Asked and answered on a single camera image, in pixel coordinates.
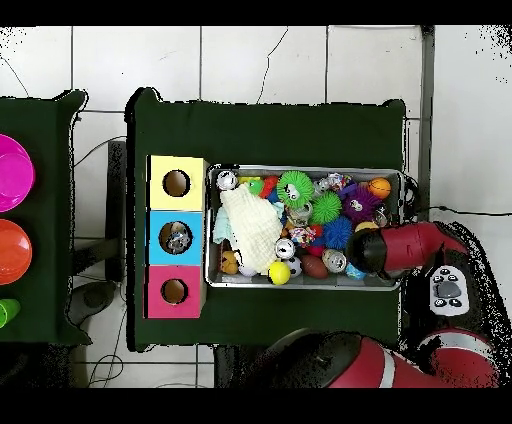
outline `pink cube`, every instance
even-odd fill
[[[169,301],[164,286],[169,280],[183,284],[183,298]],[[201,266],[150,265],[147,284],[148,318],[199,318],[206,299]]]

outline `pink bowl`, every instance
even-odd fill
[[[21,145],[0,134],[0,212],[18,206],[34,185],[35,169]]]

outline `green felt surface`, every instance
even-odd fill
[[[127,105],[135,150],[135,344],[271,344],[302,327],[357,331],[394,344],[392,292],[208,287],[201,318],[142,317],[146,155],[203,157],[210,164],[402,169],[402,101],[385,106],[165,103],[153,89]],[[128,228],[128,237],[133,229]]]
[[[33,248],[25,275],[0,286],[0,298],[21,303],[18,316],[0,329],[0,341],[90,342],[65,314],[71,275],[69,137],[85,99],[80,91],[56,100],[0,98],[0,133],[26,149],[36,170],[36,182],[23,203],[0,213],[25,230]]]

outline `metal tray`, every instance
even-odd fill
[[[399,281],[383,280],[377,275],[367,275],[363,280],[356,281],[345,274],[329,274],[325,279],[309,277],[302,273],[282,286],[270,283],[266,277],[255,275],[245,277],[242,274],[229,275],[218,269],[221,246],[213,242],[213,227],[217,210],[221,206],[219,191],[215,186],[217,175],[221,171],[231,170],[237,176],[280,176],[283,172],[296,169],[305,172],[311,179],[320,179],[328,173],[350,175],[356,182],[369,181],[376,177],[384,177],[391,183],[391,193],[384,203],[394,216],[394,222],[402,223],[403,205],[405,201],[404,175],[392,169],[362,169],[362,168],[313,168],[290,166],[264,165],[212,165],[207,172],[207,205],[206,205],[206,249],[205,249],[205,278],[213,287],[231,288],[268,288],[273,290],[373,290],[390,291],[399,286]]]

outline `green cup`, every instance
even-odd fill
[[[0,299],[0,328],[14,319],[20,309],[20,302],[16,299]]]

